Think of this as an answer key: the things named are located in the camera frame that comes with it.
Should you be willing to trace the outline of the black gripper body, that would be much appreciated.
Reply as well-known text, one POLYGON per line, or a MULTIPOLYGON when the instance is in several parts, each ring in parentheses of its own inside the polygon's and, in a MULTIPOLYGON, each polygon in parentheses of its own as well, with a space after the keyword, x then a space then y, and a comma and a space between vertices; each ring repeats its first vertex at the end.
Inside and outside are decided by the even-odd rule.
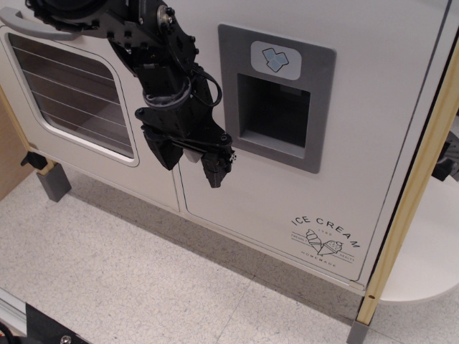
POLYGON ((142 107, 135 116, 142 122, 142 130, 151 128, 155 133, 172 139, 183 150, 202 153, 232 148, 232 139, 212 117, 212 109, 195 99, 177 107, 142 107))

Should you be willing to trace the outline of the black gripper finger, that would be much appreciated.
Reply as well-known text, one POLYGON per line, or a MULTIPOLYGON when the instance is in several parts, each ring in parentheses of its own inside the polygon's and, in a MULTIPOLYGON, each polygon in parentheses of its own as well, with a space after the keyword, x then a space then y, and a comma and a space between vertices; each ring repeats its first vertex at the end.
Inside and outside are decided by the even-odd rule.
POLYGON ((167 170, 172 170, 182 157, 183 149, 174 145, 172 139, 155 133, 151 128, 144 128, 143 135, 159 163, 167 170))
POLYGON ((231 172, 235 151, 224 148, 217 152, 206 152, 201 157, 204 174, 212 188, 219 188, 224 177, 231 172))

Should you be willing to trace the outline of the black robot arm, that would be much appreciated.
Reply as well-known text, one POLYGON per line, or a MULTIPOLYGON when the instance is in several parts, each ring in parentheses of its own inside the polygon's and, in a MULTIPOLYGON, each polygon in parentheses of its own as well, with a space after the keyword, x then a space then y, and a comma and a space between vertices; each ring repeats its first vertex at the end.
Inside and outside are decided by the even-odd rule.
POLYGON ((164 1, 27 1, 34 16, 59 32, 107 39, 143 88, 145 107, 136 110, 146 142, 161 165, 172 170, 184 152, 201 161, 212 188, 232 170, 232 138, 212 111, 222 88, 196 63, 195 37, 180 27, 164 1))

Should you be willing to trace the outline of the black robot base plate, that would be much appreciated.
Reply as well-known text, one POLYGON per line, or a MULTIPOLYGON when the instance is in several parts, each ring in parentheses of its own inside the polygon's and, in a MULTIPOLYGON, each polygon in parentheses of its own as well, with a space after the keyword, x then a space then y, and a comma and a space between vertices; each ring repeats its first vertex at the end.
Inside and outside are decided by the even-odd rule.
POLYGON ((26 304, 27 336, 22 343, 87 344, 89 341, 37 308, 26 304))

